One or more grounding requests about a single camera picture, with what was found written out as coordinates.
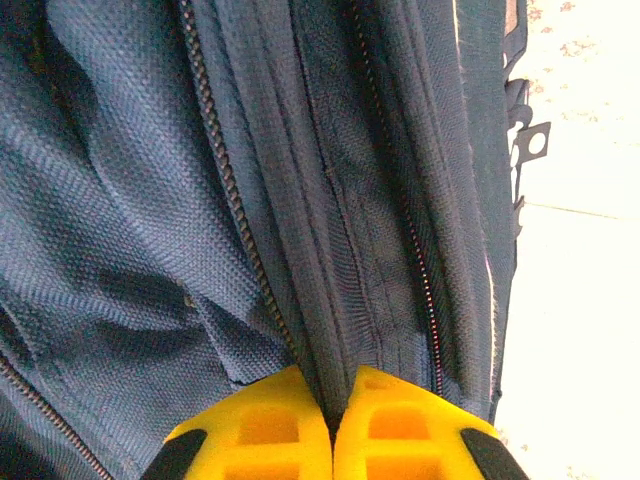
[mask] blue nylon fabric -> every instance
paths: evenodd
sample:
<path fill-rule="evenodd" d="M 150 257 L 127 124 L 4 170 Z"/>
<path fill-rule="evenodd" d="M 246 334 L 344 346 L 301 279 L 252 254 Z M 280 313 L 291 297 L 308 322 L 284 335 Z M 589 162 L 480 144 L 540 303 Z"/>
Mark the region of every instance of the blue nylon fabric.
<path fill-rule="evenodd" d="M 389 178 L 393 160 L 381 148 L 383 135 L 368 107 L 370 86 L 358 71 L 361 47 L 341 5 L 292 4 L 318 143 L 349 238 L 342 263 L 353 256 L 357 265 L 341 282 L 351 305 L 353 354 L 358 364 L 430 388 L 425 328 L 414 303 L 415 266 L 403 244 L 404 219 Z"/>
<path fill-rule="evenodd" d="M 116 478 L 291 363 L 217 180 L 175 15 L 49 2 L 56 91 L 12 22 L 0 43 L 0 349 Z"/>
<path fill-rule="evenodd" d="M 424 190 L 410 191 L 409 201 L 419 202 L 421 193 L 428 202 L 426 211 L 418 206 L 413 211 L 430 219 L 432 232 L 425 228 L 429 222 L 418 217 L 422 229 L 418 233 L 433 239 L 425 250 L 428 256 L 439 257 L 449 296 L 448 324 L 440 323 L 452 340 L 442 347 L 443 361 L 450 363 L 445 357 L 454 357 L 454 368 L 445 370 L 457 377 L 458 385 L 445 384 L 445 393 L 459 406 L 487 417 L 491 296 L 453 7 L 447 0 L 380 2 L 379 16 L 402 119 L 392 134 L 402 146 L 398 148 L 420 166 Z"/>

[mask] backpack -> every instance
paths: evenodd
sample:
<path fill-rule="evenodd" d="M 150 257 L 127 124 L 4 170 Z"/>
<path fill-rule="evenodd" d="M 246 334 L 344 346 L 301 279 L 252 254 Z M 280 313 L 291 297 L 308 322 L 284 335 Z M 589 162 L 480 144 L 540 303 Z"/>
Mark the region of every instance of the backpack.
<path fill-rule="evenodd" d="M 0 477 L 139 478 L 294 363 L 334 433 L 359 365 L 492 421 L 507 3 L 1 0 Z"/>

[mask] white floor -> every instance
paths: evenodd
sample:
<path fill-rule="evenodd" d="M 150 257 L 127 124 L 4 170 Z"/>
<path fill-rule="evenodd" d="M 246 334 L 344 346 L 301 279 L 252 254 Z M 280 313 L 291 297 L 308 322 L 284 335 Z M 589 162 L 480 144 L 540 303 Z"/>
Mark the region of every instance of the white floor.
<path fill-rule="evenodd" d="M 532 480 L 640 479 L 637 4 L 529 0 L 534 124 L 496 425 Z"/>

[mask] black zipper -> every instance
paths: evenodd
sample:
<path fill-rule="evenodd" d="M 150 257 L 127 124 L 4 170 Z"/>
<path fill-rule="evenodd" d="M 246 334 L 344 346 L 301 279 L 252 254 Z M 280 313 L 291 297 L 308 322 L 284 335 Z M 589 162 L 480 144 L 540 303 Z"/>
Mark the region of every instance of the black zipper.
<path fill-rule="evenodd" d="M 365 39 L 365 34 L 362 28 L 362 12 L 360 11 L 360 7 L 358 6 L 357 0 L 349 0 L 350 3 L 350 17 L 351 22 L 354 27 L 356 41 L 358 42 L 358 50 L 360 51 L 360 55 L 362 57 L 362 64 L 364 69 L 364 76 L 366 78 L 366 83 L 369 87 L 369 99 L 372 103 L 373 111 L 375 111 L 375 116 L 378 121 L 379 131 L 382 133 L 384 138 L 384 148 L 386 148 L 391 158 L 397 159 L 398 156 L 393 149 L 393 145 L 391 142 L 391 135 L 389 133 L 389 129 L 387 127 L 384 110 L 382 108 L 382 102 L 380 100 L 380 95 L 378 94 L 378 87 L 376 82 L 376 77 L 373 71 L 373 61 L 371 59 L 371 55 L 369 54 L 369 50 L 367 47 L 367 40 Z M 443 396 L 444 389 L 444 370 L 442 367 L 442 356 L 441 356 L 441 344 L 440 344 L 440 334 L 438 331 L 438 320 L 436 318 L 434 301 L 433 301 L 433 292 L 431 289 L 431 283 L 429 280 L 429 272 L 427 270 L 427 261 L 425 257 L 424 243 L 422 239 L 418 235 L 418 229 L 416 228 L 416 224 L 413 220 L 413 216 L 411 215 L 411 209 L 409 205 L 409 197 L 406 193 L 406 189 L 402 186 L 399 187 L 399 198 L 401 203 L 401 210 L 404 215 L 405 226 L 408 230 L 409 239 L 411 242 L 411 250 L 414 256 L 414 263 L 417 268 L 417 274 L 419 277 L 420 289 L 422 292 L 422 299 L 424 302 L 424 315 L 426 316 L 427 321 L 427 331 L 429 333 L 430 340 L 430 349 L 431 349 L 431 360 L 433 362 L 434 372 L 433 372 L 433 391 L 440 396 Z"/>
<path fill-rule="evenodd" d="M 86 443 L 75 432 L 62 416 L 33 388 L 33 386 L 13 368 L 9 359 L 0 354 L 0 375 L 9 384 L 14 386 L 29 402 L 42 412 L 47 420 L 62 433 L 78 453 L 86 460 L 89 466 L 98 474 L 102 480 L 114 480 L 100 460 L 93 454 Z"/>
<path fill-rule="evenodd" d="M 220 127 L 220 121 L 218 120 L 218 114 L 215 108 L 215 101 L 211 92 L 211 83 L 209 82 L 209 76 L 207 74 L 206 67 L 204 65 L 204 56 L 202 54 L 202 47 L 200 45 L 200 37 L 195 22 L 195 15 L 193 11 L 193 5 L 191 0 L 180 1 L 180 17 L 182 26 L 185 32 L 187 40 L 187 54 L 191 63 L 191 70 L 197 82 L 196 93 L 200 101 L 200 113 L 204 119 L 205 128 L 211 144 L 213 145 L 213 152 L 216 159 L 216 166 L 218 173 L 223 182 L 226 190 L 227 201 L 231 208 L 231 212 L 235 218 L 240 231 L 240 238 L 244 245 L 245 251 L 249 256 L 253 269 L 256 273 L 258 283 L 260 284 L 260 290 L 265 299 L 268 314 L 274 319 L 280 333 L 284 337 L 291 354 L 297 364 L 300 364 L 300 355 L 293 343 L 291 333 L 284 323 L 282 312 L 278 307 L 278 303 L 273 295 L 273 291 L 269 286 L 267 280 L 267 274 L 265 272 L 258 248 L 254 240 L 251 228 L 249 227 L 249 221 L 245 215 L 244 206 L 242 204 L 242 198 L 238 192 L 236 184 L 236 178 L 233 173 L 233 167 L 229 161 L 229 154 L 227 153 L 227 147 L 224 143 L 222 136 L 222 129 Z"/>

